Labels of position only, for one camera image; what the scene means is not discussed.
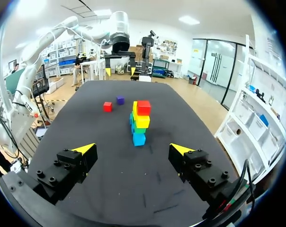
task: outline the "toy block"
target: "toy block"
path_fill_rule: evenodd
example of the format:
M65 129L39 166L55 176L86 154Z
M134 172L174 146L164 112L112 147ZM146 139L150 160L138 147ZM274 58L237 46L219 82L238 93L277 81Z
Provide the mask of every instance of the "toy block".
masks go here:
M123 96L117 96L116 102L118 103L118 105L123 105L125 102L124 97Z
M132 134L133 134L134 133L134 122L132 123L131 131L132 131Z
M152 110L152 106L149 101L138 101L137 114L138 116L149 116Z
M133 134L133 142L134 142L134 146L143 146L145 144L146 141L146 137L144 135L144 133L134 133Z
M133 116L134 116L134 120L136 121L137 120L137 101L134 101L134 104L133 104Z
M138 134L146 133L146 129L139 129L136 126L136 123L134 122L134 132Z
M111 112L113 109L113 104L111 102L105 102L103 104L103 111L104 112Z
M138 129L148 129L150 121L149 116L137 116L135 124Z
M134 116L133 116L133 112L131 112L129 116L129 124L132 125L133 121L134 121Z

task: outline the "ceiling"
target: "ceiling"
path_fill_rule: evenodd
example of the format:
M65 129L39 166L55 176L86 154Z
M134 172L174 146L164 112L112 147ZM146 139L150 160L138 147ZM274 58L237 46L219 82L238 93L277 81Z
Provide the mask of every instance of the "ceiling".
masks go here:
M24 10L20 12L16 7L8 18L3 55L15 52L19 43L37 39L36 30L53 27L69 16L77 16L79 21L84 22L102 19L91 12L98 9L125 11L130 19L155 21L192 34L248 34L254 39L250 16L252 9L244 0L82 0L88 7L79 0L23 1L26 2ZM188 26L180 22L178 18L184 15L192 16L200 24Z

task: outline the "blue cube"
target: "blue cube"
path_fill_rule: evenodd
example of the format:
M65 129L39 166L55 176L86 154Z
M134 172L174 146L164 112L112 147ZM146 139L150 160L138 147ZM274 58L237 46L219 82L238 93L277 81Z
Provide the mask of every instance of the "blue cube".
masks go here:
M124 97L123 96L117 96L116 102L118 103L118 105L123 105L124 104Z
M132 125L133 121L134 121L133 112L131 112L129 116L129 124Z
M134 133L134 123L132 123L131 130L132 130L132 134L133 134Z
M133 133L134 146L143 146L145 144L146 137L144 133Z

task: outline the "glass wall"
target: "glass wall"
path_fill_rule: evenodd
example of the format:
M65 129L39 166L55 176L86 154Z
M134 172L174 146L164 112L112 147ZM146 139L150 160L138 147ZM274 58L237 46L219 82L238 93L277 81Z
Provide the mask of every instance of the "glass wall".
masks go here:
M232 74L236 44L208 41L205 65L199 86L222 102Z
M193 41L188 74L190 76L196 76L197 81L199 81L201 75L205 51L206 51L206 40L196 39Z
M245 46L224 40L194 39L188 75L197 85L229 109L241 81Z

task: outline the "purple cube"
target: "purple cube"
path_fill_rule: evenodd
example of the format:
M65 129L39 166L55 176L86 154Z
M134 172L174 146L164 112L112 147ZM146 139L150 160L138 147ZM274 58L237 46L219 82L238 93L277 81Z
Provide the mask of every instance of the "purple cube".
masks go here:
M116 102L118 103L118 105L123 105L124 104L124 97L123 96L117 96Z

